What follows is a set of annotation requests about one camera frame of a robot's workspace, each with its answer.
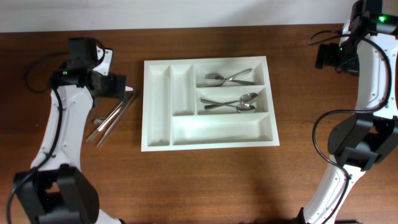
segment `white tray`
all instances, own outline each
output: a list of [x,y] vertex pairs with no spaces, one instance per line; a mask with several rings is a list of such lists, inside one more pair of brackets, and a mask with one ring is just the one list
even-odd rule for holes
[[[278,146],[266,57],[145,61],[141,151]],[[218,72],[224,77],[252,68],[237,80],[255,86],[205,80]],[[239,114],[232,107],[204,110],[201,97],[225,102],[257,93],[255,113]]]

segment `silver fork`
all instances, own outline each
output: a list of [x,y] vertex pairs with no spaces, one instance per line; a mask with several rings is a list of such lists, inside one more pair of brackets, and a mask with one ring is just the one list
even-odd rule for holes
[[212,79],[212,80],[221,80],[222,82],[218,85],[213,85],[213,86],[209,86],[209,87],[216,87],[216,86],[223,86],[225,81],[230,81],[230,82],[235,82],[235,83],[239,83],[241,85],[256,85],[255,82],[249,82],[249,81],[242,81],[242,80],[235,80],[234,78],[240,76],[240,75],[245,75],[249,72],[252,71],[252,68],[243,70],[241,72],[238,72],[234,75],[231,75],[230,77],[224,78],[220,73],[209,73],[205,75],[205,79]]

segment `white background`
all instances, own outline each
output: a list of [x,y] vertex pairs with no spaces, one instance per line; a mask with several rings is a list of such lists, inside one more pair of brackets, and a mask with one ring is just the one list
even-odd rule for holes
[[343,23],[354,2],[0,0],[0,32]]

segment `green light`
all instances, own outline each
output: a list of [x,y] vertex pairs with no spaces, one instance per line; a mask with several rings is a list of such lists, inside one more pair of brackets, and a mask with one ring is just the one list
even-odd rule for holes
[[385,16],[379,16],[379,20],[380,20],[380,22],[384,22],[384,21],[386,21],[386,17]]

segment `wooden table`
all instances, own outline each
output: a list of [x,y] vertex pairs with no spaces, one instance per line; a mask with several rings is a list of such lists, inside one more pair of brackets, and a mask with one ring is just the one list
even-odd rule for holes
[[[89,36],[114,50],[111,71],[143,87],[145,60],[267,56],[279,147],[141,152],[142,98],[99,148],[83,143],[81,167],[99,193],[100,206],[129,223],[239,223],[293,218],[314,195],[326,162],[311,142],[314,121],[333,109],[354,108],[358,78],[314,67],[314,32],[341,25],[204,29],[101,30],[0,34],[0,222],[16,172],[37,154],[49,116],[49,93],[29,92],[21,76],[35,59],[67,50],[70,37]],[[62,59],[38,66],[31,82],[42,86]],[[101,99],[92,118],[118,102]],[[326,153],[331,128],[318,129]],[[86,138],[95,126],[88,119]],[[373,167],[349,194],[338,219],[364,223],[398,220],[398,152]],[[14,223],[28,223],[14,200]]]

